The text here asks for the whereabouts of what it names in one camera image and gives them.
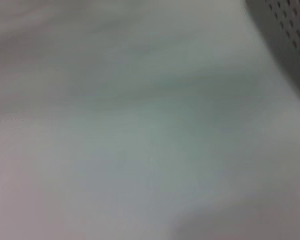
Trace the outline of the grey perforated storage bin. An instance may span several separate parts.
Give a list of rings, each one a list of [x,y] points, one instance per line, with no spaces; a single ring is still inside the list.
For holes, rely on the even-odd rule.
[[[300,0],[244,0],[274,60],[300,98]]]

